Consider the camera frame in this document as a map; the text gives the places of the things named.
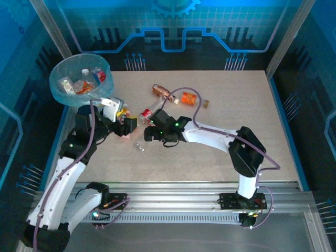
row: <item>transparent bowl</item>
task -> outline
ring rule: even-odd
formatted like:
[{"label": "transparent bowl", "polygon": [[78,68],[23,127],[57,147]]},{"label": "transparent bowl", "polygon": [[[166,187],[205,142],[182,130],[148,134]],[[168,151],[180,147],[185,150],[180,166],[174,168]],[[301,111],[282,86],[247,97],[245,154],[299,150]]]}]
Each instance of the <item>transparent bowl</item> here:
[{"label": "transparent bowl", "polygon": [[[82,69],[101,68],[106,74],[104,82],[96,88],[85,94],[67,94],[64,93],[58,81],[64,77],[69,77],[73,83],[81,78]],[[90,103],[92,98],[109,98],[113,94],[113,77],[111,74],[110,65],[101,56],[96,54],[78,54],[64,59],[51,71],[49,77],[51,93],[55,100],[71,107],[80,107]]]}]

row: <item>clear plastic cup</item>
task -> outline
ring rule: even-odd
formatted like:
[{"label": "clear plastic cup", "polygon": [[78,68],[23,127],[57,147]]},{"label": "clear plastic cup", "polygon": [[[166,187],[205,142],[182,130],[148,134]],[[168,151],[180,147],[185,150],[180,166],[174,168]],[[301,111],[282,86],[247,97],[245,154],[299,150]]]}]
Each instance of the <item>clear plastic cup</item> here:
[{"label": "clear plastic cup", "polygon": [[[75,83],[81,78],[83,69],[92,71],[96,68],[100,68],[106,74],[106,79],[102,83],[98,83],[98,86],[88,93],[80,95],[66,93],[59,84],[59,80],[65,77],[70,78]],[[49,84],[55,100],[77,108],[89,104],[92,98],[111,97],[114,88],[110,65],[103,57],[96,54],[78,54],[64,59],[51,71]]]}]

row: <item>plastic bottle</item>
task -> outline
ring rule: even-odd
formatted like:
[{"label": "plastic bottle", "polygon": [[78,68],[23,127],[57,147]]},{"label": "plastic bottle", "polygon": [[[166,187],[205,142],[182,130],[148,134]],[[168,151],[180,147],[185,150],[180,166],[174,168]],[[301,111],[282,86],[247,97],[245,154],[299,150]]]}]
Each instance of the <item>plastic bottle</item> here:
[{"label": "plastic bottle", "polygon": [[[181,102],[194,106],[195,104],[199,103],[199,98],[195,94],[183,92],[181,96]],[[202,99],[203,108],[206,109],[208,105],[209,105],[209,101]]]},{"label": "plastic bottle", "polygon": [[146,145],[143,132],[151,122],[150,118],[152,117],[154,112],[162,106],[164,100],[165,97],[161,96],[155,103],[150,105],[147,109],[145,109],[144,111],[142,111],[142,113],[138,115],[138,126],[136,128],[136,132],[140,132],[141,135],[136,139],[134,145],[140,151],[144,151]]},{"label": "plastic bottle", "polygon": [[93,75],[90,74],[89,69],[83,69],[80,80],[76,81],[73,84],[73,87],[76,94],[81,95],[83,93],[91,92],[92,89],[97,87],[97,83],[94,80]]},{"label": "plastic bottle", "polygon": [[179,99],[176,96],[171,96],[170,95],[170,91],[168,91],[168,89],[158,85],[158,84],[154,84],[154,86],[152,87],[152,91],[154,94],[156,94],[157,96],[165,96],[168,97],[168,99],[171,102],[174,102],[175,104],[179,103]]}]

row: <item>beige tabletop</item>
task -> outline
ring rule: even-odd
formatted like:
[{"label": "beige tabletop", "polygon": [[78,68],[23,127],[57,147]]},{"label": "beige tabletop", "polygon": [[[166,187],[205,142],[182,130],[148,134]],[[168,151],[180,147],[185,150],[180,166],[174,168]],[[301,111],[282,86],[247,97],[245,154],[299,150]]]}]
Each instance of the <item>beige tabletop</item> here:
[{"label": "beige tabletop", "polygon": [[[151,87],[157,83],[170,91],[192,87],[209,100],[197,121],[222,129],[252,129],[280,166],[280,171],[265,172],[263,181],[297,181],[279,115],[264,71],[132,71],[113,72],[114,96],[123,99],[137,115],[157,99]],[[169,103],[165,111],[174,118],[192,117],[195,108]],[[238,175],[228,153],[198,143],[181,142],[165,148],[155,141],[144,152],[129,141],[111,134],[98,146],[78,182],[124,181],[224,181],[236,182]],[[263,167],[269,167],[268,161]]]}]

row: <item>bottle label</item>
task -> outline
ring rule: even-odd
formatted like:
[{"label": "bottle label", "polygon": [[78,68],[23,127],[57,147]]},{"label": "bottle label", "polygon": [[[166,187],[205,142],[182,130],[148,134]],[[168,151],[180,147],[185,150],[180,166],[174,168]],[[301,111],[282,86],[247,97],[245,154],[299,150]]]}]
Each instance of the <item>bottle label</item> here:
[{"label": "bottle label", "polygon": [[145,109],[142,113],[141,113],[147,120],[149,120],[149,118],[152,116],[152,111],[150,111],[149,109]]},{"label": "bottle label", "polygon": [[182,94],[181,102],[187,103],[187,104],[190,104],[190,105],[194,105],[195,102],[196,102],[196,98],[197,98],[196,95],[194,95],[192,93],[184,92]]}]

